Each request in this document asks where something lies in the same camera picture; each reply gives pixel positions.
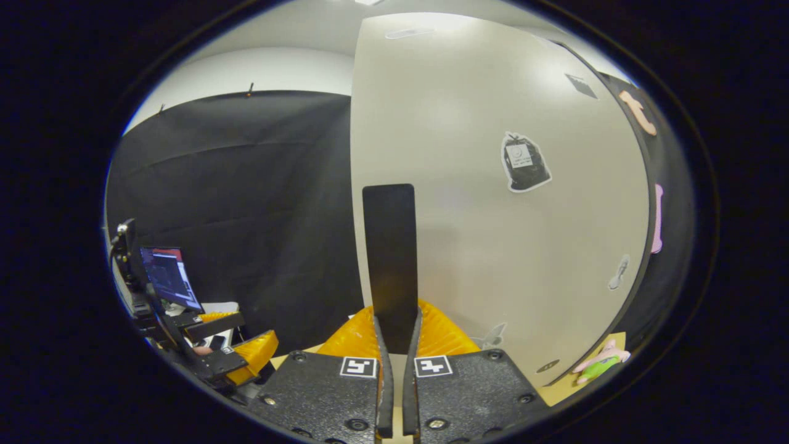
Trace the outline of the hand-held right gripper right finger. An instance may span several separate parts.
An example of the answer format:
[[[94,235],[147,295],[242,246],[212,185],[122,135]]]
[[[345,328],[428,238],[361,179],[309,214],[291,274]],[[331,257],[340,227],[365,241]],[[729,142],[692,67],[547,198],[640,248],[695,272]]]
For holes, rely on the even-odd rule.
[[[480,348],[419,300],[403,382],[403,433],[415,443],[491,442],[531,427],[549,405],[501,348]]]

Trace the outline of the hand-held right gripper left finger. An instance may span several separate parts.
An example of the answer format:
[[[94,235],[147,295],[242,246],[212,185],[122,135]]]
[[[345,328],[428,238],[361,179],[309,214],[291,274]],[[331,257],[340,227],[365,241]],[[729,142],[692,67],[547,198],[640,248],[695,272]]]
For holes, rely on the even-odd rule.
[[[291,351],[246,408],[304,442],[380,443],[393,433],[393,371],[371,306],[315,351]]]

